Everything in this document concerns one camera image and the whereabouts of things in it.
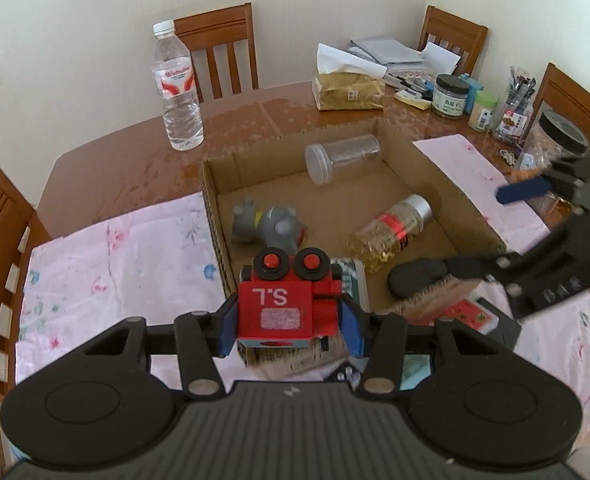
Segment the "green lid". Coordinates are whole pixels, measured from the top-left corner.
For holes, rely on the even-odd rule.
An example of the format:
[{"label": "green lid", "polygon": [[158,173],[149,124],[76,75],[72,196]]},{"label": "green lid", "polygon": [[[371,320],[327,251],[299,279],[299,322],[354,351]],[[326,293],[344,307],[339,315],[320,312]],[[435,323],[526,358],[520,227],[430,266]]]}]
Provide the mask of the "green lid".
[{"label": "green lid", "polygon": [[475,102],[481,104],[484,108],[495,108],[497,106],[497,97],[486,90],[478,90],[475,94]]}]

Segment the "red toy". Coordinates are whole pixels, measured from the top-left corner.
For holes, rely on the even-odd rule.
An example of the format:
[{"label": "red toy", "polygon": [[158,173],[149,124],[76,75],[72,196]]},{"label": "red toy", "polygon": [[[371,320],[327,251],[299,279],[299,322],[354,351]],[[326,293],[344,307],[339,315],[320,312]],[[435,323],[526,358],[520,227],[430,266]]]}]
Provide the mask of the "red toy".
[{"label": "red toy", "polygon": [[342,270],[321,250],[296,256],[267,248],[239,284],[237,338],[251,348],[305,348],[313,338],[328,344],[337,334]]}]

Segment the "bottle with yellow liquid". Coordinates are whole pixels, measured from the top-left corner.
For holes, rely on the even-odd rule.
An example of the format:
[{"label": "bottle with yellow liquid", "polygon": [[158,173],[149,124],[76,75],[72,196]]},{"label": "bottle with yellow liquid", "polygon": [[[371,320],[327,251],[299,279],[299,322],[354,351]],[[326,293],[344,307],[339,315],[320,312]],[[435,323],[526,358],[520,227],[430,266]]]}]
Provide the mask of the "bottle with yellow liquid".
[{"label": "bottle with yellow liquid", "polygon": [[419,195],[411,195],[351,234],[350,254],[363,262],[366,272],[376,272],[421,233],[430,220],[432,210],[428,202]]}]

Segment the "white plastic lid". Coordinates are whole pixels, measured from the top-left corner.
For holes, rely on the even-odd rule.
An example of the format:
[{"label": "white plastic lid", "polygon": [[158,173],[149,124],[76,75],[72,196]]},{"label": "white plastic lid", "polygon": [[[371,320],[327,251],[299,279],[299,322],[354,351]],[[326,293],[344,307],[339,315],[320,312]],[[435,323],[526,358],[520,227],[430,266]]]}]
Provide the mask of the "white plastic lid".
[{"label": "white plastic lid", "polygon": [[312,181],[318,186],[328,184],[332,178],[331,159],[321,144],[309,144],[304,150],[306,169]]},{"label": "white plastic lid", "polygon": [[174,21],[165,20],[164,22],[155,23],[153,25],[153,34],[155,36],[161,36],[162,34],[168,34],[174,32]]}]

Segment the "clear plastic bottle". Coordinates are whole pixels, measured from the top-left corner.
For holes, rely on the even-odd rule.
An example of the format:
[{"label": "clear plastic bottle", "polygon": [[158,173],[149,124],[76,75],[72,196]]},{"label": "clear plastic bottle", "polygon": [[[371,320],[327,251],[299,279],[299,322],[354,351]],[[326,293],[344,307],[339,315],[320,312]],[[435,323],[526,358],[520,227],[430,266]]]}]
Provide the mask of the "clear plastic bottle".
[{"label": "clear plastic bottle", "polygon": [[363,262],[366,272],[376,272],[421,233],[430,220],[432,210],[428,202],[419,195],[411,195],[351,234],[350,254]]},{"label": "clear plastic bottle", "polygon": [[153,73],[164,100],[166,133],[171,146],[182,152],[202,143],[204,127],[190,52],[174,30],[173,20],[153,25],[157,38]]}]

